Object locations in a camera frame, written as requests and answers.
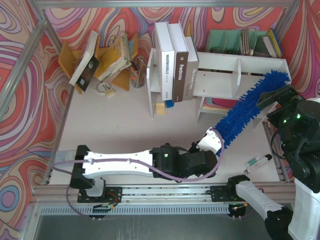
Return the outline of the blue microfiber duster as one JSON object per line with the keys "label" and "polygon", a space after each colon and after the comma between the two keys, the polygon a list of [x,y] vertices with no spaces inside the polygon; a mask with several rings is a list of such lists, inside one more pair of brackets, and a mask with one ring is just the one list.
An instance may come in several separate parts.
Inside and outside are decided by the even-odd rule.
{"label": "blue microfiber duster", "polygon": [[227,115],[214,127],[223,138],[225,149],[231,145],[248,123],[261,113],[262,109],[257,107],[261,95],[285,87],[289,82],[290,78],[286,72],[272,70],[238,99]]}

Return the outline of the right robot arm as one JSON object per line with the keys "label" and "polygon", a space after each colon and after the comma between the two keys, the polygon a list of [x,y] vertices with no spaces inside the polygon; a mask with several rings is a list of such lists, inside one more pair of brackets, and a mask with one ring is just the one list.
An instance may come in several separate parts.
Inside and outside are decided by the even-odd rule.
{"label": "right robot arm", "polygon": [[263,93],[257,107],[280,107],[267,114],[276,127],[293,183],[267,185],[264,193],[245,175],[228,179],[229,197],[248,203],[273,240],[316,240],[320,234],[320,99],[302,97],[292,85]]}

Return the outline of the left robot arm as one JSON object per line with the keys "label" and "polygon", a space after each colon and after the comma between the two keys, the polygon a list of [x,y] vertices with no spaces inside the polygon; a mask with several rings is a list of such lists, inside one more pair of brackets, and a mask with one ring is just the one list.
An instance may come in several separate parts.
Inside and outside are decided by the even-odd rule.
{"label": "left robot arm", "polygon": [[79,145],[69,185],[84,190],[90,198],[100,198],[106,193],[106,182],[102,178],[105,175],[140,175],[178,183],[196,182],[215,175],[220,150],[220,145],[200,146],[194,142],[188,150],[166,143],[140,152],[103,154]]}

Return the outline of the white bookshelf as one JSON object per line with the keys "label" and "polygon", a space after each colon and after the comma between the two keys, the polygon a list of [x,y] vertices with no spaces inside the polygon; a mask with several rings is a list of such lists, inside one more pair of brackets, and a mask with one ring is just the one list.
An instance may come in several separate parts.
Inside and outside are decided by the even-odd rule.
{"label": "white bookshelf", "polygon": [[204,124],[204,114],[211,114],[213,119],[226,115],[221,108],[205,107],[207,98],[238,100],[250,88],[254,87],[266,73],[278,71],[289,73],[285,59],[265,58],[244,55],[227,55],[199,52],[199,68],[196,75],[193,95],[194,100],[180,102],[177,113],[169,111],[169,119],[183,115],[183,110],[194,117],[195,124]]}

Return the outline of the blue yellow book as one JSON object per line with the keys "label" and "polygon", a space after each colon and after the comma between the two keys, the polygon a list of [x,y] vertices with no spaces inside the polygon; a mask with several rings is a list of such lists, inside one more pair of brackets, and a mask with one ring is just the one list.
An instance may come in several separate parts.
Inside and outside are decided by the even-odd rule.
{"label": "blue yellow book", "polygon": [[283,51],[281,49],[280,43],[278,41],[278,38],[276,36],[275,31],[270,28],[265,36],[262,36],[264,45],[268,51],[268,54],[272,58],[282,58]]}

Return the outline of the white green marker pen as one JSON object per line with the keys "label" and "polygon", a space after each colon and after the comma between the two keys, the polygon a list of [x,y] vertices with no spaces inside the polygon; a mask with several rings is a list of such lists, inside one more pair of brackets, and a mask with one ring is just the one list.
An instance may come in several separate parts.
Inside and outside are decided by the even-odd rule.
{"label": "white green marker pen", "polygon": [[245,165],[245,170],[243,171],[245,174],[249,174],[254,172],[255,170],[257,170],[258,168],[260,168],[261,166],[263,166],[264,164],[266,164],[267,162],[269,162],[272,159],[272,155],[271,154],[266,154],[262,157],[254,157],[252,159],[250,159],[249,161],[247,161],[244,165]]}

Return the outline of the pink folder stack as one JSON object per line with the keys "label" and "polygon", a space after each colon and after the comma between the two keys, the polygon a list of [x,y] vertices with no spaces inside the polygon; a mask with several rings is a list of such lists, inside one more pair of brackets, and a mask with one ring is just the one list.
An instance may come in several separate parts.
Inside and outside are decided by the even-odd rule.
{"label": "pink folder stack", "polygon": [[230,109],[232,109],[237,102],[239,102],[239,100],[206,97],[204,99],[202,108],[206,110],[217,110],[227,112]]}

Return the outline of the green file organizer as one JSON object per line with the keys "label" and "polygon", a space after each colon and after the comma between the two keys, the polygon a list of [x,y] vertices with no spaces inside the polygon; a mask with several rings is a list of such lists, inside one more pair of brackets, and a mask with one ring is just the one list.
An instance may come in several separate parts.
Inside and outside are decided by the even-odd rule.
{"label": "green file organizer", "polygon": [[[255,50],[257,40],[264,37],[266,31],[245,30],[248,32],[249,55],[255,57],[271,56],[265,53],[258,53]],[[209,31],[205,52],[229,55],[244,55],[243,53],[243,31],[242,30],[220,30],[211,29]]]}

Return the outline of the wooden block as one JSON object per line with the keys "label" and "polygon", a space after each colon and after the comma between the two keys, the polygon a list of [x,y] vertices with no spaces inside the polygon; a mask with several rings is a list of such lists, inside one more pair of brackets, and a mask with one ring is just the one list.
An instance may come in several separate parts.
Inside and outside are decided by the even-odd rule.
{"label": "wooden block", "polygon": [[157,102],[155,104],[156,114],[157,115],[165,115],[166,114],[166,105],[164,102]]}

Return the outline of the taupe Lonely Ones book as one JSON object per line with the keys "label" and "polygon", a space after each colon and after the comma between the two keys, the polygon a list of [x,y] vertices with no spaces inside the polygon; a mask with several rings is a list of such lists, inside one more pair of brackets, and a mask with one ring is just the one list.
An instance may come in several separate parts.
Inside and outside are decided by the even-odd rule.
{"label": "taupe Lonely Ones book", "polygon": [[183,101],[189,101],[193,98],[194,87],[199,67],[198,52],[191,36],[185,38],[188,47],[187,68],[185,74]]}

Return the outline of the clear pencil cup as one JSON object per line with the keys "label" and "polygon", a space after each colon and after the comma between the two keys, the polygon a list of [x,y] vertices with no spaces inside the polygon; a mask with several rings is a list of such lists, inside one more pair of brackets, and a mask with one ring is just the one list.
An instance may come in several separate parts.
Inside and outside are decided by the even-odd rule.
{"label": "clear pencil cup", "polygon": [[134,88],[138,89],[144,86],[145,80],[143,75],[145,66],[145,61],[139,56],[135,60],[131,61],[129,79]]}

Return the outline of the brown Fredonia book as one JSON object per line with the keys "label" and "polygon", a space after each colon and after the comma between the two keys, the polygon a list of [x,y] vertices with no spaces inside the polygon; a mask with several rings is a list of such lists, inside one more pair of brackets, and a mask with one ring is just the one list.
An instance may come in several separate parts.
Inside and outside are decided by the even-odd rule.
{"label": "brown Fredonia book", "polygon": [[170,23],[169,33],[175,51],[172,101],[183,100],[189,50],[181,23]]}

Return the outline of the white Mademoiselle book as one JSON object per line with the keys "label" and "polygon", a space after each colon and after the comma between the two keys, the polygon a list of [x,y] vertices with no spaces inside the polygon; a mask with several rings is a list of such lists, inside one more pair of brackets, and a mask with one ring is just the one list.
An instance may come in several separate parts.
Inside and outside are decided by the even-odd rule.
{"label": "white Mademoiselle book", "polygon": [[174,80],[174,56],[175,50],[169,32],[167,22],[156,22],[155,24],[158,60],[158,82],[163,101],[173,99],[173,80]]}

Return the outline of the stack of worn books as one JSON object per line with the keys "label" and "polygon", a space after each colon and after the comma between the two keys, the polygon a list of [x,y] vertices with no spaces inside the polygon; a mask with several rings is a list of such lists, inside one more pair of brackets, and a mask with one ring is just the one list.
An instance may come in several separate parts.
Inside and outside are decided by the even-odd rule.
{"label": "stack of worn books", "polygon": [[116,75],[127,68],[130,60],[128,35],[121,32],[114,43],[99,58],[97,79],[110,83]]}

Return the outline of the white black leaning book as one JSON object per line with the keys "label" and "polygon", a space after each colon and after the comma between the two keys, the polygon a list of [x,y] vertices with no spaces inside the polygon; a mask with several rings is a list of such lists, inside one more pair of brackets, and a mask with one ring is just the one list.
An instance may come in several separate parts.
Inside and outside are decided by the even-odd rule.
{"label": "white black leaning book", "polygon": [[99,60],[95,57],[98,33],[92,30],[82,47],[80,57],[75,62],[74,72],[69,80],[73,86],[78,86],[83,92],[86,91],[98,66]]}

